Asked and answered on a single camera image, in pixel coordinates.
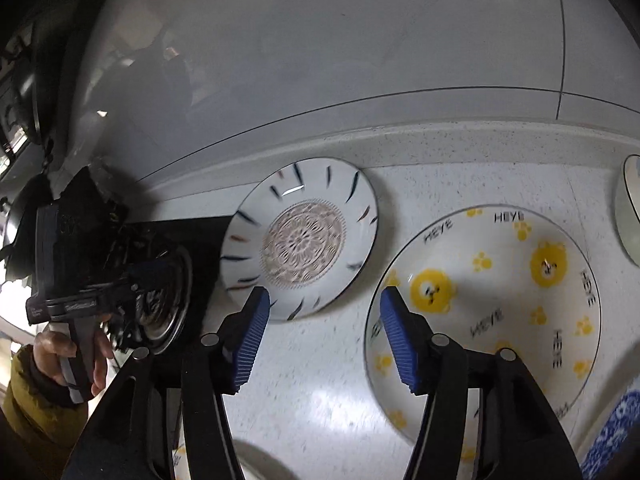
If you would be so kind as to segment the left hand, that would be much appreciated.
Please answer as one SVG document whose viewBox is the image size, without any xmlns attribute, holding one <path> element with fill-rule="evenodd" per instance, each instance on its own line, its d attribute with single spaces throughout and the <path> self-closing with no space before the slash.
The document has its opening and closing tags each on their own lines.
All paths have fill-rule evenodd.
<svg viewBox="0 0 640 480">
<path fill-rule="evenodd" d="M 34 356 L 38 370 L 53 379 L 57 384 L 67 387 L 61 366 L 62 358 L 73 358 L 76 354 L 76 344 L 69 336 L 51 330 L 47 326 L 35 338 Z M 102 325 L 94 332 L 94 365 L 91 392 L 97 396 L 106 387 L 107 361 L 114 358 L 111 341 L 107 339 Z"/>
</svg>

